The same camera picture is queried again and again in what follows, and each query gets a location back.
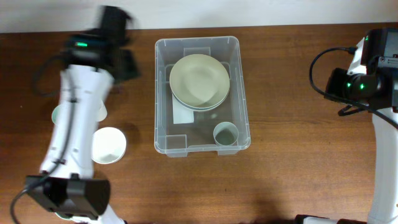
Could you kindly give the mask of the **beige large bowl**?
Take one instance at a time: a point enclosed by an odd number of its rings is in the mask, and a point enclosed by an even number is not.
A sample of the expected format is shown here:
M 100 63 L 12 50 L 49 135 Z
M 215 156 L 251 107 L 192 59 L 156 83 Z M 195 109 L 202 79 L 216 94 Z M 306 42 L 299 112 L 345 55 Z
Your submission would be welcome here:
M 181 58 L 170 72 L 169 84 L 176 99 L 193 110 L 208 110 L 221 104 L 230 91 L 225 67 L 204 54 Z

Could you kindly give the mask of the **white small bowl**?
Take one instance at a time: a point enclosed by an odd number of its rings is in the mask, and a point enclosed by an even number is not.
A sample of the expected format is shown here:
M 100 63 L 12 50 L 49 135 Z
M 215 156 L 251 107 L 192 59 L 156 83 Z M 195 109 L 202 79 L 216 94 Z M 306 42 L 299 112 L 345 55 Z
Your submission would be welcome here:
M 98 164 L 112 164 L 120 160 L 126 152 L 127 140 L 117 128 L 105 127 L 93 135 L 91 159 Z

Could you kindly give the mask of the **mint green cup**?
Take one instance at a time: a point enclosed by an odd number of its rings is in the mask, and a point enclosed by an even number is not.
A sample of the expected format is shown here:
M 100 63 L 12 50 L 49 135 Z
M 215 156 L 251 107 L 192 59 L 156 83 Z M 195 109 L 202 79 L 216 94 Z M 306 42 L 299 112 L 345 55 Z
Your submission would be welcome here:
M 52 119 L 52 122 L 54 125 L 57 124 L 57 118 L 58 118 L 58 114 L 59 114 L 59 111 L 61 108 L 62 108 L 62 105 L 57 105 L 52 111 L 51 119 Z

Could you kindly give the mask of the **cream large bowl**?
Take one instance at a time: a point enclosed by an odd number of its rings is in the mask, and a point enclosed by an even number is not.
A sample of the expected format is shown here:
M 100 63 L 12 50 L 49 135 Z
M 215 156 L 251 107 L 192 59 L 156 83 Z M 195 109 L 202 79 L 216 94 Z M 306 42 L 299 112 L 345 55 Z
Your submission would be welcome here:
M 214 106 L 211 106 L 209 108 L 195 108 L 195 107 L 192 107 L 192 106 L 185 105 L 185 104 L 183 104 L 182 102 L 179 102 L 179 101 L 177 101 L 177 103 L 179 105 L 181 105 L 182 107 L 188 109 L 188 110 L 192 110 L 192 111 L 196 111 L 196 112 L 210 111 L 210 110 L 213 110 L 213 109 L 219 107 L 222 104 L 222 102 L 221 102 L 221 103 L 219 103 L 217 105 L 214 105 Z

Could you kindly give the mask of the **grey cup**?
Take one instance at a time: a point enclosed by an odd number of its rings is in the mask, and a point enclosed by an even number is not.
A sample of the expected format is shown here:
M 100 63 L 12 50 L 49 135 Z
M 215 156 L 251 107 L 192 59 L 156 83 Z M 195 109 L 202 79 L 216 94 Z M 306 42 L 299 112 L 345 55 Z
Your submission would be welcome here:
M 232 146 L 238 141 L 239 130 L 230 122 L 222 122 L 215 126 L 213 138 L 217 146 Z

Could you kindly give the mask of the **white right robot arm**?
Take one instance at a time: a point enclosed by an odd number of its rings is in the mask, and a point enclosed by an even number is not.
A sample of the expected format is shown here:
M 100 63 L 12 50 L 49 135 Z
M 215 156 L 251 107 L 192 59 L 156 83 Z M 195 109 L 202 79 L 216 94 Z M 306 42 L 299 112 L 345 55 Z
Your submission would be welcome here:
M 373 115 L 376 171 L 368 223 L 397 223 L 397 29 L 373 29 L 361 39 L 348 69 L 336 68 L 327 98 L 360 103 Z

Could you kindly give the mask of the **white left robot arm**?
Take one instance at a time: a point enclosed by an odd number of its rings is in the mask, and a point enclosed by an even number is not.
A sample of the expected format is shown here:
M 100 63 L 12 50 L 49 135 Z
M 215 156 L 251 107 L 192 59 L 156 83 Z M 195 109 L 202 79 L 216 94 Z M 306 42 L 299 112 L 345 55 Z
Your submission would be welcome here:
M 109 204 L 111 184 L 95 179 L 91 159 L 97 115 L 111 87 L 136 76 L 129 38 L 123 28 L 75 34 L 65 48 L 34 75 L 60 60 L 60 109 L 39 175 L 28 175 L 21 194 L 43 209 L 77 223 L 125 223 Z

